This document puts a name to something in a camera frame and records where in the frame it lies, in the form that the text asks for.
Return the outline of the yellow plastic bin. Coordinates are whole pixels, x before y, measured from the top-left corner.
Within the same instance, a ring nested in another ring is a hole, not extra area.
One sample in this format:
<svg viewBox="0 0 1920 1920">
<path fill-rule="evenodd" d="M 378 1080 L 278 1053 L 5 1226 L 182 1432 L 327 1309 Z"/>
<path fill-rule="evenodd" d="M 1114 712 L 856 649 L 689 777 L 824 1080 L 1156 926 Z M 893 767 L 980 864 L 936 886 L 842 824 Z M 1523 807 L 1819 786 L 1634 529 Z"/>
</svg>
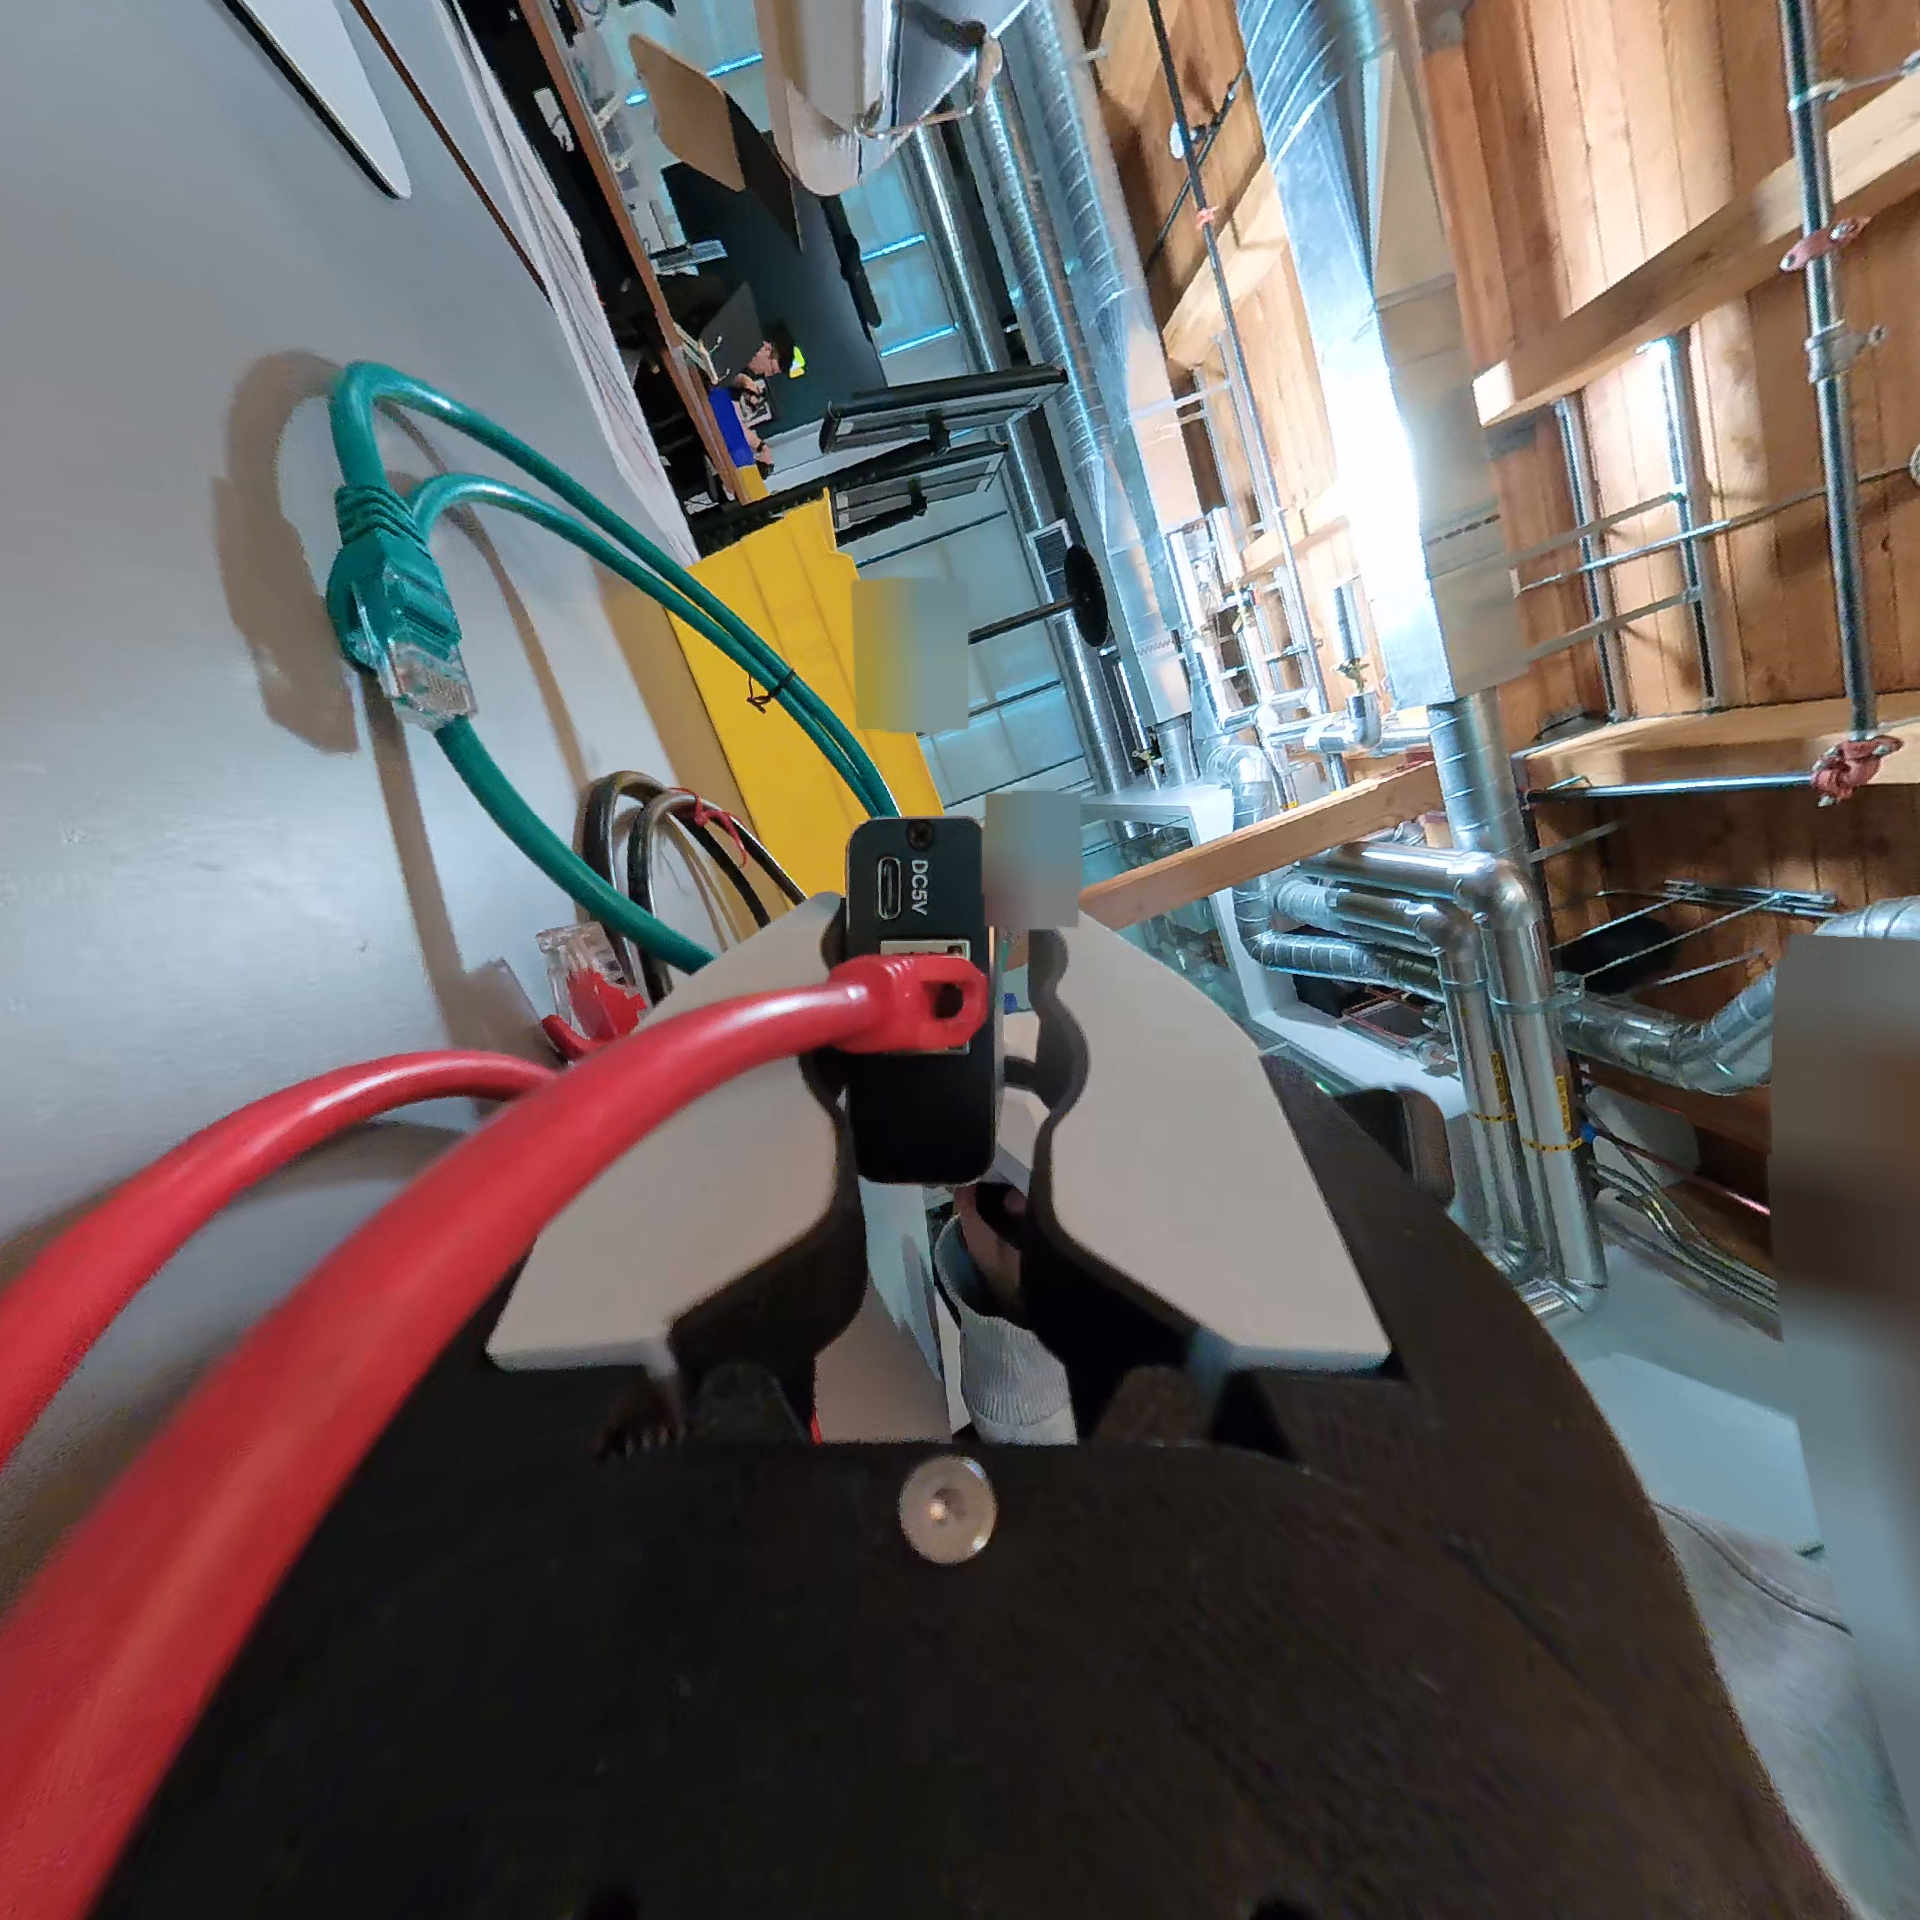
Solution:
<svg viewBox="0 0 1920 1920">
<path fill-rule="evenodd" d="M 692 568 L 780 662 L 854 722 L 856 565 L 827 506 L 807 503 Z M 601 579 L 613 637 L 672 774 L 724 805 L 805 897 L 840 892 L 852 828 L 865 817 L 817 747 L 780 706 L 754 708 L 754 685 L 701 635 L 637 589 Z"/>
</svg>

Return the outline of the spiral ventilation duct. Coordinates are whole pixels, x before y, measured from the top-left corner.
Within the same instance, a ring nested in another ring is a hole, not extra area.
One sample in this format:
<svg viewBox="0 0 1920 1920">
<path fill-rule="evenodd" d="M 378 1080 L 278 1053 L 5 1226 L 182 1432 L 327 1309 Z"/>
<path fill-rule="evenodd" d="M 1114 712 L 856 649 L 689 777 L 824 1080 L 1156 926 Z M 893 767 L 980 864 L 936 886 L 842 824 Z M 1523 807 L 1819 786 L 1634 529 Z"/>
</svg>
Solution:
<svg viewBox="0 0 1920 1920">
<path fill-rule="evenodd" d="M 1832 892 L 1793 892 L 1779 886 L 1730 886 L 1691 878 L 1667 881 L 1648 907 L 1574 939 L 1574 946 L 1600 939 L 1618 943 L 1667 907 L 1714 907 L 1720 917 L 1705 930 L 1751 917 L 1812 922 L 1814 933 L 1844 941 L 1916 943 L 1917 898 L 1875 900 L 1842 911 Z M 1567 1053 L 1667 1090 L 1725 1096 L 1765 1089 L 1771 1072 L 1774 972 L 1762 972 L 1731 1000 L 1704 1021 L 1686 1021 L 1638 1000 L 1596 990 L 1597 977 L 1612 969 L 1654 960 L 1665 943 L 1606 952 L 1596 967 L 1556 967 L 1553 1014 Z"/>
</svg>

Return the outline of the wooden beam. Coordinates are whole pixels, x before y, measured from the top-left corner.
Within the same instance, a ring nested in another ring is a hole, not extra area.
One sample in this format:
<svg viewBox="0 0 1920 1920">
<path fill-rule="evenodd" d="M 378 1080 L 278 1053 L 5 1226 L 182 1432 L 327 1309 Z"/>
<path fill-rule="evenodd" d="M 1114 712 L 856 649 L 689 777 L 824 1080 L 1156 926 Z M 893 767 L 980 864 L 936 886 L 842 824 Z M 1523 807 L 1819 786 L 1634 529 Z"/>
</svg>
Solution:
<svg viewBox="0 0 1920 1920">
<path fill-rule="evenodd" d="M 1081 890 L 1078 911 L 1117 933 L 1396 828 L 1439 805 L 1436 767 L 1406 767 L 1097 881 Z"/>
</svg>

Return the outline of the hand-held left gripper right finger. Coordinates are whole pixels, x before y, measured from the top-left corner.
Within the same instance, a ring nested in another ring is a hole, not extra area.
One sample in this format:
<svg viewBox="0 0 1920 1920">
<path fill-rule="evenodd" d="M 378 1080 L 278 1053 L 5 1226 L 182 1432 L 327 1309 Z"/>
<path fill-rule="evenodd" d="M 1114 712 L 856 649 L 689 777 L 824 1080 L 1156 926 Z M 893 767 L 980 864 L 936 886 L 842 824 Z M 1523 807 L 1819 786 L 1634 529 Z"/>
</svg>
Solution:
<svg viewBox="0 0 1920 1920">
<path fill-rule="evenodd" d="M 1254 1040 L 1092 921 L 1028 939 L 1046 1105 L 1021 1284 L 1061 1356 L 1366 1375 L 1374 1301 Z"/>
</svg>

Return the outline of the black disc on rod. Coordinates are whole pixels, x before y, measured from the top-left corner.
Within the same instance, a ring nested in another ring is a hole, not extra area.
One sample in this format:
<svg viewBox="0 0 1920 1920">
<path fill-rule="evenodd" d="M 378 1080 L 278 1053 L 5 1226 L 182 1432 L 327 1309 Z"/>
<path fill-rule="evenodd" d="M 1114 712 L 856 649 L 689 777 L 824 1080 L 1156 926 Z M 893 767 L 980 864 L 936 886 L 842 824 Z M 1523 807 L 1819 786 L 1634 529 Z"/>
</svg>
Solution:
<svg viewBox="0 0 1920 1920">
<path fill-rule="evenodd" d="M 1081 544 L 1068 542 L 1061 554 L 1061 576 L 1063 595 L 972 629 L 967 646 L 980 646 L 1054 619 L 1068 619 L 1081 645 L 1093 653 L 1103 651 L 1112 639 L 1112 616 L 1097 562 Z"/>
</svg>

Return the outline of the black port adapter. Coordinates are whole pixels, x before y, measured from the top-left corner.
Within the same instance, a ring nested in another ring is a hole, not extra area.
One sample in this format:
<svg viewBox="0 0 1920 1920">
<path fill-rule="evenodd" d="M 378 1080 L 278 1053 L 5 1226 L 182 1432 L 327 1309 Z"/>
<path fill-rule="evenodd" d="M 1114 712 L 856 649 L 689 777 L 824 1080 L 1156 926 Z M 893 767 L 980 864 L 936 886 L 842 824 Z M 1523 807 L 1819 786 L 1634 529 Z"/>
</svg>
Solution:
<svg viewBox="0 0 1920 1920">
<path fill-rule="evenodd" d="M 980 1025 L 941 1050 L 858 1053 L 846 1080 L 861 1181 L 958 1189 L 996 1158 L 996 951 L 982 824 L 967 817 L 872 818 L 846 849 L 842 960 L 947 956 L 980 985 Z"/>
</svg>

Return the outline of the white printed paper sheet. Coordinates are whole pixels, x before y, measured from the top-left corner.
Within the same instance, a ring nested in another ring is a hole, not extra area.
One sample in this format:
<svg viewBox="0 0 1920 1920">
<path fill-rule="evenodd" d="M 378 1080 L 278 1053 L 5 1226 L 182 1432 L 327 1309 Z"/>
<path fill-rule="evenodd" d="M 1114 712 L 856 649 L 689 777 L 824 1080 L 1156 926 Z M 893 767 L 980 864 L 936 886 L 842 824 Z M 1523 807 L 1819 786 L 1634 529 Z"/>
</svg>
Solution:
<svg viewBox="0 0 1920 1920">
<path fill-rule="evenodd" d="M 685 516 L 707 448 L 666 364 L 660 324 L 520 4 L 449 4 L 508 217 L 551 303 L 613 469 L 662 546 L 697 557 Z"/>
</svg>

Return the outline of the person's grey sweater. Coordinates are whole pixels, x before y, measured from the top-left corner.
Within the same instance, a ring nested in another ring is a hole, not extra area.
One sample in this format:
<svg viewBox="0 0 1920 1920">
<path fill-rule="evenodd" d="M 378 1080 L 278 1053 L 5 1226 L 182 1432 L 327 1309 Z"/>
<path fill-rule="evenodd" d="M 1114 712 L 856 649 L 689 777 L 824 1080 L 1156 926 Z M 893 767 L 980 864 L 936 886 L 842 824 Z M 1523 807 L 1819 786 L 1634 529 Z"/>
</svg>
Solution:
<svg viewBox="0 0 1920 1920">
<path fill-rule="evenodd" d="M 1832 1579 L 1777 1541 L 1659 1502 L 1656 1519 L 1681 1572 L 1739 1728 L 1849 1917 L 1842 1763 L 1857 1731 L 1854 1638 Z"/>
</svg>

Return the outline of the silver insulated pipes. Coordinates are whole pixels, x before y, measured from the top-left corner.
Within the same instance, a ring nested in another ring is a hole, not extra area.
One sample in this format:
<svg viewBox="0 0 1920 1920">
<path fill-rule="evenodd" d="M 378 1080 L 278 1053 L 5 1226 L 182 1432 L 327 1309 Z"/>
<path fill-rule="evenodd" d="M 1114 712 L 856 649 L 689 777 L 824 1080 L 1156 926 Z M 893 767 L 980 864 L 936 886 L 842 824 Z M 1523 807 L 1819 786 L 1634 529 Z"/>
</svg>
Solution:
<svg viewBox="0 0 1920 1920">
<path fill-rule="evenodd" d="M 1236 933 L 1271 972 L 1430 993 L 1465 1099 L 1474 1221 L 1540 1315 L 1591 1309 L 1606 1256 L 1581 1170 L 1556 978 L 1523 869 L 1491 853 L 1346 843 L 1237 885 Z"/>
</svg>

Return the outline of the person's right forearm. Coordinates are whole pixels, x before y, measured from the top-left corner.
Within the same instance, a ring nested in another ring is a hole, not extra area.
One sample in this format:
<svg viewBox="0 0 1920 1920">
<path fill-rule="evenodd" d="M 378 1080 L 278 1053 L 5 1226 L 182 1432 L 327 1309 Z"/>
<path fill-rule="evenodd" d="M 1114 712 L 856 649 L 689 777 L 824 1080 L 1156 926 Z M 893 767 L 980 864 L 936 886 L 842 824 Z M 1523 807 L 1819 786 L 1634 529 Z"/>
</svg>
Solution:
<svg viewBox="0 0 1920 1920">
<path fill-rule="evenodd" d="M 1063 1366 L 1033 1332 L 991 1309 L 958 1216 L 932 1245 L 932 1273 L 956 1328 L 956 1385 L 972 1434 L 991 1446 L 1074 1446 Z"/>
</svg>

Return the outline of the rectangular metal air duct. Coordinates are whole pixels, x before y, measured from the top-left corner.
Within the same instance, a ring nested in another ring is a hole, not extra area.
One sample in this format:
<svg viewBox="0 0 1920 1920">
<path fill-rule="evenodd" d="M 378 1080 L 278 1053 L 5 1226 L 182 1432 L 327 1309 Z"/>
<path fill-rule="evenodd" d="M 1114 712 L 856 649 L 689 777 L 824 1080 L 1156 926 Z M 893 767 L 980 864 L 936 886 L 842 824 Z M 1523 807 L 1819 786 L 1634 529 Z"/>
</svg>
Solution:
<svg viewBox="0 0 1920 1920">
<path fill-rule="evenodd" d="M 1423 136 L 1403 105 L 1380 121 L 1372 212 L 1374 313 L 1409 463 L 1411 549 L 1436 627 L 1425 653 L 1438 691 L 1411 696 L 1423 706 L 1513 679 L 1523 640 L 1451 245 Z"/>
</svg>

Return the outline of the white flat base plate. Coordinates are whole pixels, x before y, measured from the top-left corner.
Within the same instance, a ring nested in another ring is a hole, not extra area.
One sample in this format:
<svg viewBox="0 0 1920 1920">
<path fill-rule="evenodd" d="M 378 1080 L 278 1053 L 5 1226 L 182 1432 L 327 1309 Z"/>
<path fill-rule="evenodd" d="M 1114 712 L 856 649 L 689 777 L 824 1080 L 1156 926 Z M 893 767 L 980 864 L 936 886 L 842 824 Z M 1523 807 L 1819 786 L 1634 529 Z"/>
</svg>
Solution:
<svg viewBox="0 0 1920 1920">
<path fill-rule="evenodd" d="M 225 3 L 304 105 L 391 200 L 414 182 L 335 3 Z"/>
</svg>

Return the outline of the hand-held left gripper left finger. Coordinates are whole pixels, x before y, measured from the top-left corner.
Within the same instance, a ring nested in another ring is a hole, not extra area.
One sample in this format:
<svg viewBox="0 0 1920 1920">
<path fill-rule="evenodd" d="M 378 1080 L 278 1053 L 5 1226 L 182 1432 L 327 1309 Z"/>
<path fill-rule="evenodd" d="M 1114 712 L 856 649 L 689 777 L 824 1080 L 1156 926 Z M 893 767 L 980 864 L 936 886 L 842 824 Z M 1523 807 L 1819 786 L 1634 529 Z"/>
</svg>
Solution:
<svg viewBox="0 0 1920 1920">
<path fill-rule="evenodd" d="M 824 1307 L 837 1344 L 874 1313 L 858 1185 L 817 1077 L 780 1059 L 639 1141 L 537 1237 L 488 1338 L 510 1372 L 666 1366 L 667 1334 L 725 1284 Z"/>
</svg>

